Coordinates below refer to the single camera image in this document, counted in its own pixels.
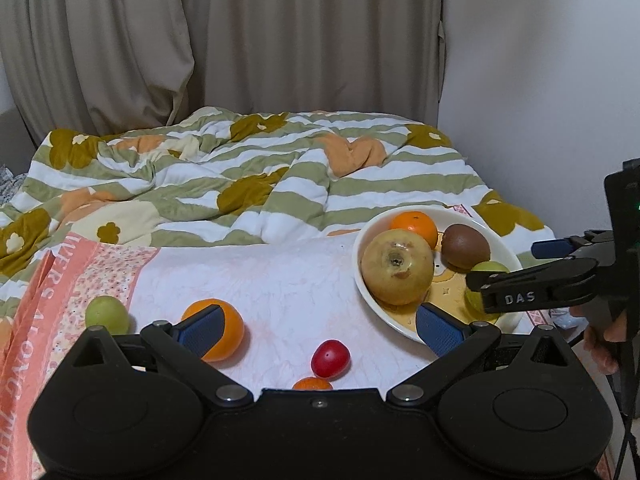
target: green fruit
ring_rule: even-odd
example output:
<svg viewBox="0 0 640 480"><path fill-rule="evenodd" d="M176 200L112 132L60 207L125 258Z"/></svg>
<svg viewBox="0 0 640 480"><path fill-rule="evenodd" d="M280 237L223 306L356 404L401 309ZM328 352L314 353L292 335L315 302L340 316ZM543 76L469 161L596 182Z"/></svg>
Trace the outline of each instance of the green fruit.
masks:
<svg viewBox="0 0 640 480"><path fill-rule="evenodd" d="M494 270L495 272L509 272L509 269L505 267L503 264L501 264L500 262L493 262L491 260L487 262L481 262L473 266L471 270L484 270L484 271ZM484 307L482 306L482 294L480 294L479 292L474 292L468 287L465 287L465 300L466 300L466 305L469 307L471 311L475 312L476 314L481 314L482 316L486 316L484 312Z"/></svg>
<svg viewBox="0 0 640 480"><path fill-rule="evenodd" d="M98 296L87 305L84 325L103 325L111 335L126 334L129 331L129 313L113 296Z"/></svg>

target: tangerine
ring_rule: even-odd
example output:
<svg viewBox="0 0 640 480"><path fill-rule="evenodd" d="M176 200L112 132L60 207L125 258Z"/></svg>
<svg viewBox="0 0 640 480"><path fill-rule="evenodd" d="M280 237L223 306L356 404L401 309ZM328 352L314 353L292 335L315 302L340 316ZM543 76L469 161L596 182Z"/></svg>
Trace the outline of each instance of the tangerine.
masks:
<svg viewBox="0 0 640 480"><path fill-rule="evenodd" d="M389 229L404 229L412 231L427 240L431 250L436 248L438 243L438 228L431 220L430 216L421 211L405 211L393 218Z"/></svg>
<svg viewBox="0 0 640 480"><path fill-rule="evenodd" d="M293 385L294 390L333 390L331 383L320 377L305 377Z"/></svg>
<svg viewBox="0 0 640 480"><path fill-rule="evenodd" d="M222 333L222 337L202 358L203 361L212 363L227 359L238 350L244 337L244 321L242 321L239 312L229 303L216 300L215 298L191 303L187 310L184 311L184 314L182 314L180 321L184 321L189 316L201 311L203 308L207 308L209 305L219 305L225 314L225 330Z"/></svg>

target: curtain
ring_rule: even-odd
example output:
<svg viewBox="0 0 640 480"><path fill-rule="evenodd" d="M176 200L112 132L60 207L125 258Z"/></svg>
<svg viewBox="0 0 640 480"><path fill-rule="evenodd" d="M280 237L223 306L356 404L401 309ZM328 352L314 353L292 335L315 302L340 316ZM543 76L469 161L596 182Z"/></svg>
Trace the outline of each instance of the curtain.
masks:
<svg viewBox="0 0 640 480"><path fill-rule="evenodd" d="M181 0L0 0L0 50L37 140L110 134L188 111L193 70Z"/></svg>
<svg viewBox="0 0 640 480"><path fill-rule="evenodd" d="M436 124L441 0L182 3L191 105L387 112Z"/></svg>

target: metal bolt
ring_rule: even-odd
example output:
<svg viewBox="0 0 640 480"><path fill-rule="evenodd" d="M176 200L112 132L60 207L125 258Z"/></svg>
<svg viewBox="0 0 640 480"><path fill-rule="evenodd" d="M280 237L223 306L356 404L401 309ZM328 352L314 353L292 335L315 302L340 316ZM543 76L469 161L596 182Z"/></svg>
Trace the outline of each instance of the metal bolt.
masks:
<svg viewBox="0 0 640 480"><path fill-rule="evenodd" d="M398 384L391 394L399 400L404 402L411 402L412 400L418 400L424 395L424 390L420 386L415 384Z"/></svg>
<svg viewBox="0 0 640 480"><path fill-rule="evenodd" d="M311 399L312 408L326 408L328 405L329 403L326 401L326 399L322 399L321 397L317 399Z"/></svg>
<svg viewBox="0 0 640 480"><path fill-rule="evenodd" d="M225 402L236 402L236 400L244 399L249 391L240 384L225 384L216 390L216 396Z"/></svg>

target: person's hand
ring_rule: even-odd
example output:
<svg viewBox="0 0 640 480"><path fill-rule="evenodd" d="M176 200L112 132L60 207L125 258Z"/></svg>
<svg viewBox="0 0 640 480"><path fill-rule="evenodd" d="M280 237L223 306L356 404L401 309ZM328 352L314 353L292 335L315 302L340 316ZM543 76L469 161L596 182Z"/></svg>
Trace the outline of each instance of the person's hand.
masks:
<svg viewBox="0 0 640 480"><path fill-rule="evenodd" d="M569 312L574 317L583 317L580 306L572 306ZM626 340L626 310L604 331L602 336L610 343L622 343ZM598 370L603 374L611 375L618 371L618 362L598 340L598 335L592 326L588 326L584 331L584 349L591 353L591 357L598 365Z"/></svg>

